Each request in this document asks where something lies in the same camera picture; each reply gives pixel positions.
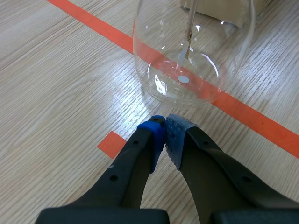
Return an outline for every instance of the orange tape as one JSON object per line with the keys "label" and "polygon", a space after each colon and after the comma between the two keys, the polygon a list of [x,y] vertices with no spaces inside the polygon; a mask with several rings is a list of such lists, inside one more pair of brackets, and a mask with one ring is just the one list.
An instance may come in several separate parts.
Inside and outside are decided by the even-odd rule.
{"label": "orange tape", "polygon": [[[96,16],[88,13],[87,11],[67,0],[48,1],[75,19],[79,20],[89,28],[98,32],[100,35],[122,47],[127,52],[131,54],[133,53],[133,39],[130,36],[124,34],[123,32],[117,30],[116,28],[110,26]],[[154,49],[151,49],[150,47],[147,47],[147,49],[149,50],[147,52],[148,55],[157,54],[157,51]],[[200,82],[200,80],[196,79],[195,77],[191,78],[196,82]],[[281,147],[285,151],[299,158],[299,136],[294,132],[262,115],[258,111],[252,109],[227,93],[223,93],[218,100],[213,102],[213,105],[234,119],[240,121],[253,131],[262,135],[269,141],[273,142],[277,146]]]}
{"label": "orange tape", "polygon": [[98,145],[98,148],[106,153],[111,159],[114,159],[126,143],[126,140],[117,133],[111,131]]}

